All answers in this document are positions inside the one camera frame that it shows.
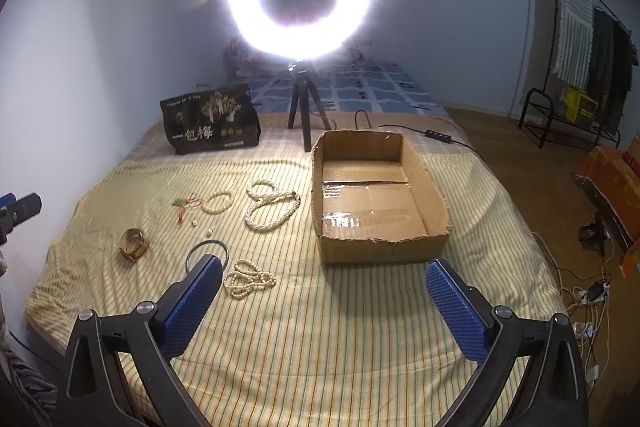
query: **yellow box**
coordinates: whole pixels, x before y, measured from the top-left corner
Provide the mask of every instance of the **yellow box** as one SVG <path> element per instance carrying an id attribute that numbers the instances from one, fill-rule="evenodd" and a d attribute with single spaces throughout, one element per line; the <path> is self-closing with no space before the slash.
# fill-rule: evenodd
<path id="1" fill-rule="evenodd" d="M 564 117 L 582 127 L 589 127 L 598 110 L 598 102 L 574 87 L 567 87 L 564 95 L 567 105 Z"/>

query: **striped towel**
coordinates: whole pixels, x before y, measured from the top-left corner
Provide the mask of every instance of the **striped towel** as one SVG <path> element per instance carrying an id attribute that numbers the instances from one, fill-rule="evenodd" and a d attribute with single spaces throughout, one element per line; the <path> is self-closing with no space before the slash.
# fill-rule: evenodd
<path id="1" fill-rule="evenodd" d="M 558 0 L 560 25 L 554 73 L 586 89 L 593 41 L 593 0 Z"/>

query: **electrical outlet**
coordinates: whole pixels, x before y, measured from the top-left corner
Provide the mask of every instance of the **electrical outlet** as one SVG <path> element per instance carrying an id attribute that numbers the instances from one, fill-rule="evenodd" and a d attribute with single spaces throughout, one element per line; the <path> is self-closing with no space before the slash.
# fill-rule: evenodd
<path id="1" fill-rule="evenodd" d="M 609 298 L 609 284 L 605 283 L 604 285 L 604 292 L 602 293 L 602 295 L 600 297 L 598 297 L 597 299 L 593 299 L 593 301 L 589 301 L 587 302 L 586 300 L 586 293 L 587 290 L 580 290 L 578 291 L 578 295 L 580 296 L 580 300 L 578 301 L 578 308 L 582 308 L 584 306 L 596 306 L 597 304 L 601 304 L 604 302 L 605 298 Z"/>

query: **tripod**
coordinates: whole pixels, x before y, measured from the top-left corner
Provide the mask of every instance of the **tripod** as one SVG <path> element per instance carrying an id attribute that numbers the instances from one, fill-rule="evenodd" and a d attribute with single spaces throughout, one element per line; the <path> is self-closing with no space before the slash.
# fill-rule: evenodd
<path id="1" fill-rule="evenodd" d="M 294 0 L 294 6 L 296 9 L 296 24 L 300 25 L 300 10 L 298 9 L 298 0 Z M 291 107 L 289 110 L 289 123 L 287 129 L 293 129 L 293 122 L 296 119 L 296 113 L 298 111 L 298 102 L 300 102 L 300 120 L 302 122 L 302 137 L 305 144 L 305 152 L 311 150 L 311 123 L 309 113 L 309 94 L 314 99 L 324 128 L 329 131 L 331 126 L 329 120 L 322 107 L 322 101 L 320 100 L 320 94 L 318 88 L 313 81 L 313 76 L 316 72 L 310 62 L 306 60 L 299 60 L 289 66 L 295 83 L 293 84 L 293 92 L 291 94 Z"/>
<path id="2" fill-rule="evenodd" d="M 329 131 L 331 126 L 329 120 L 322 107 L 320 100 L 320 94 L 318 88 L 313 81 L 312 75 L 314 74 L 311 64 L 308 62 L 298 62 L 292 64 L 289 67 L 289 71 L 294 77 L 295 84 L 293 84 L 293 93 L 291 94 L 291 108 L 289 110 L 289 123 L 287 129 L 293 129 L 293 121 L 296 119 L 296 113 L 298 111 L 298 102 L 300 102 L 300 121 L 302 122 L 302 137 L 305 143 L 305 152 L 311 150 L 311 122 L 309 112 L 309 94 L 314 99 L 324 128 Z"/>

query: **yellow striped sheet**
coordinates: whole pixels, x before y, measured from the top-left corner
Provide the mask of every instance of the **yellow striped sheet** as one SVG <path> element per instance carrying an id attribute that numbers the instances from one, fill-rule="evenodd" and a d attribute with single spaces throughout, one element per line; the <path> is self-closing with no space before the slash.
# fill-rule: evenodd
<path id="1" fill-rule="evenodd" d="M 504 188 L 472 154 L 424 157 L 447 198 L 452 234 L 443 256 L 489 302 L 524 317 L 558 311 L 542 256 Z M 79 203 L 52 247 L 27 304 L 29 320 L 60 350 L 78 311 L 129 312 L 184 276 L 187 251 L 214 237 L 278 279 L 237 301 L 221 291 L 183 357 L 172 365 L 215 425 L 431 426 L 470 378 L 466 362 L 425 288 L 425 264 L 319 263 L 310 212 L 308 158 L 150 165 L 126 162 Z M 270 178 L 302 205 L 280 229 L 260 234 L 242 216 L 247 182 Z M 174 198 L 231 188 L 234 206 L 217 216 L 190 210 L 177 225 Z M 282 205 L 258 212 L 271 220 Z M 192 228 L 191 219 L 198 220 Z M 131 264 L 122 233 L 141 227 L 149 252 Z M 154 417 L 128 355 L 124 370 L 143 412 Z M 524 371 L 520 360 L 489 425 L 497 425 Z"/>

